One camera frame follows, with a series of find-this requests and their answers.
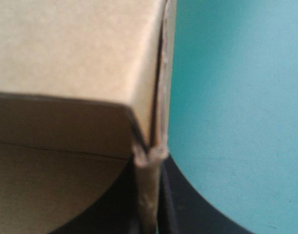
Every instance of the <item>cardboard box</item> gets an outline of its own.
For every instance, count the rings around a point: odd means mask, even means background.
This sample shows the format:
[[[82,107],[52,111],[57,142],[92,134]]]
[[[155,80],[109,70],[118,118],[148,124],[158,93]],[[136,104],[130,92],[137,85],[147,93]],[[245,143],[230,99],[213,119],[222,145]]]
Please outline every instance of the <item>cardboard box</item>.
[[[60,227],[132,155],[156,225],[175,14],[174,0],[0,1],[0,234]]]

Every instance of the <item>teal background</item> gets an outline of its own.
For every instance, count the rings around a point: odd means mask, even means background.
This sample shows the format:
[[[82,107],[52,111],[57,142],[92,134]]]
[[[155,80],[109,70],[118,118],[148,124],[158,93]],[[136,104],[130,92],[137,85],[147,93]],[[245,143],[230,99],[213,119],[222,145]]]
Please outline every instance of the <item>teal background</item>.
[[[298,0],[178,0],[169,145],[258,234],[298,234]]]

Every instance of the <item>torn cardboard edge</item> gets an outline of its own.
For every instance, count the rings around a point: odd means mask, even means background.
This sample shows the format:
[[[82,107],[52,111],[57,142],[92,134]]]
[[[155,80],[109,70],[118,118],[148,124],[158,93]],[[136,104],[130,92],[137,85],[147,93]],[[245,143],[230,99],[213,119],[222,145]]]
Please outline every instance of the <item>torn cardboard edge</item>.
[[[167,0],[161,25],[161,45],[157,65],[159,71],[156,81],[156,116],[153,120],[155,126],[152,126],[155,128],[154,145],[147,150],[137,136],[133,138],[139,215],[144,234],[156,232],[160,166],[169,155],[167,140],[175,19],[176,1]]]

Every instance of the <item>box lid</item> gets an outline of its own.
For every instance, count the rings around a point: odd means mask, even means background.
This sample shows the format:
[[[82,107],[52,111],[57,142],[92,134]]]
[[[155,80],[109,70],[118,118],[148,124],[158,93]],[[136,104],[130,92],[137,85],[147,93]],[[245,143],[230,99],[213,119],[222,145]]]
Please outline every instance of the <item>box lid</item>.
[[[126,158],[135,123],[149,145],[164,5],[0,1],[0,142]]]

